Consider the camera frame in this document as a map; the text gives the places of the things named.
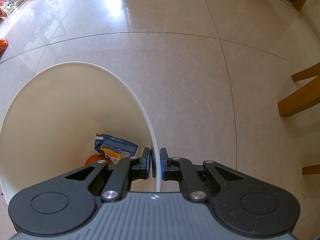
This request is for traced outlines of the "white plastic bucket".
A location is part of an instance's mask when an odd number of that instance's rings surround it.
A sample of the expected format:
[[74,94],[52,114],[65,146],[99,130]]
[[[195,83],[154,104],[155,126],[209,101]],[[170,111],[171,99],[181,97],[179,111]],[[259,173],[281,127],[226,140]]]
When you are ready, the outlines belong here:
[[152,148],[151,121],[132,89],[111,71],[65,62],[34,76],[17,93],[1,126],[1,188],[6,202],[22,189],[82,167],[98,133]]

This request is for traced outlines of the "wooden chair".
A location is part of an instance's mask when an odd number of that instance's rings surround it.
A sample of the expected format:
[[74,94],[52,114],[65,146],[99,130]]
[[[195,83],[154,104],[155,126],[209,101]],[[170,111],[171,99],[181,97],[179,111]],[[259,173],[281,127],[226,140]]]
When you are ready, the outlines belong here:
[[[293,82],[306,79],[312,80],[278,101],[278,113],[282,118],[288,118],[302,113],[319,104],[319,63],[292,74],[291,79]],[[297,139],[319,131],[319,108],[308,113],[308,117],[311,118],[313,122],[293,130],[293,138]]]

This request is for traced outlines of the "blue juice carton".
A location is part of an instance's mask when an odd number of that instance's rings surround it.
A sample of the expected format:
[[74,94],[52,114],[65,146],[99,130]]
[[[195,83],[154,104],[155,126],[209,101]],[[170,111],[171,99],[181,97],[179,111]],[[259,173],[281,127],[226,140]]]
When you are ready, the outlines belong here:
[[117,164],[123,158],[137,155],[138,145],[107,134],[97,133],[95,136],[94,149],[103,157]]

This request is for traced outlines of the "orange object on floor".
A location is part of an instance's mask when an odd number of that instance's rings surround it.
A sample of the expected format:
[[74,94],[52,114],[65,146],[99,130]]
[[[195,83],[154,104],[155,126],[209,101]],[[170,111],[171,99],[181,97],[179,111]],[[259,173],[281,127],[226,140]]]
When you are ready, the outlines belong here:
[[9,45],[8,40],[1,38],[0,39],[0,53],[3,53],[7,49],[8,45]]

